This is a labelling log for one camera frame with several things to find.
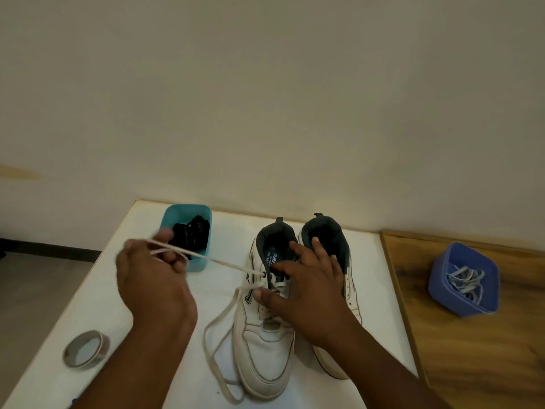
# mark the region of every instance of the blue plastic container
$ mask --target blue plastic container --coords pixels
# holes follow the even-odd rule
[[[172,228],[174,224],[187,224],[195,216],[201,215],[202,218],[208,220],[210,223],[210,231],[208,232],[208,244],[206,250],[198,251],[199,254],[208,256],[208,250],[210,249],[210,239],[212,236],[212,211],[206,205],[196,204],[176,204],[169,206],[163,220],[161,221],[161,227]],[[206,258],[195,258],[190,260],[187,265],[187,271],[202,271],[206,267],[208,260]]]
[[[447,273],[468,266],[483,270],[486,274],[481,280],[483,295],[479,305],[465,295],[457,292],[448,282]],[[458,316],[489,314],[498,310],[500,297],[500,274],[498,266],[487,256],[462,243],[452,243],[433,263],[429,276],[428,291],[432,298]]]

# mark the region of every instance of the white table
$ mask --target white table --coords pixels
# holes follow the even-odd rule
[[[125,240],[150,237],[158,229],[167,206],[146,201],[137,201],[133,205],[19,380],[4,405],[5,409],[64,409],[100,370],[103,363],[87,371],[66,368],[61,360],[64,347],[79,333],[90,329],[97,329],[110,337],[112,344],[108,355],[123,340],[131,327],[132,316],[117,292],[114,259]],[[245,264],[253,239],[271,222],[273,219],[214,212],[210,255]],[[288,224],[296,234],[303,226],[298,222],[288,221]],[[355,231],[345,231],[344,234],[351,247],[354,284],[363,325],[400,362],[416,373],[378,234]],[[229,302],[242,277],[237,270],[211,262],[204,271],[187,275],[197,302],[198,323],[172,382],[165,408],[230,406],[208,369],[201,340],[204,326]],[[225,321],[223,327],[213,330],[208,338],[209,344],[216,344],[231,321]],[[217,359],[224,373],[234,377],[230,341],[225,342]],[[364,407],[354,384],[329,377],[319,366],[311,346],[300,337],[296,338],[292,376],[284,393],[270,402],[247,398],[240,406],[257,405],[270,408]]]

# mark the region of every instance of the white sneaker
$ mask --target white sneaker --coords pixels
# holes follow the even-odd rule
[[[329,255],[336,255],[344,274],[343,296],[346,304],[361,324],[360,307],[354,281],[352,279],[352,259],[350,247],[344,238],[341,226],[330,216],[321,213],[315,214],[316,218],[307,222],[299,233],[299,244],[312,249],[312,238],[318,237],[322,247]],[[336,379],[348,379],[348,376],[333,360],[328,352],[320,347],[313,346],[318,362],[325,372]]]
[[[295,240],[292,227],[282,218],[263,228],[250,251],[252,269],[261,275],[247,274],[247,284],[268,286],[288,298],[289,276],[272,271],[269,266],[276,261],[297,261],[297,255],[289,248],[290,241]],[[293,346],[292,327],[257,303],[253,289],[243,293],[234,318],[233,349],[246,391],[260,399],[280,396],[290,380]]]

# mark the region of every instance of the forearm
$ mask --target forearm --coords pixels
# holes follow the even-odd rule
[[[159,409],[191,333],[159,323],[133,327],[73,408]]]
[[[449,408],[362,326],[347,324],[329,354],[354,382],[369,408]]]

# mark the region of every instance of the tape roll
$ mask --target tape roll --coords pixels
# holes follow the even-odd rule
[[[63,362],[69,368],[89,369],[103,360],[110,339],[98,330],[90,330],[73,339],[64,349]]]

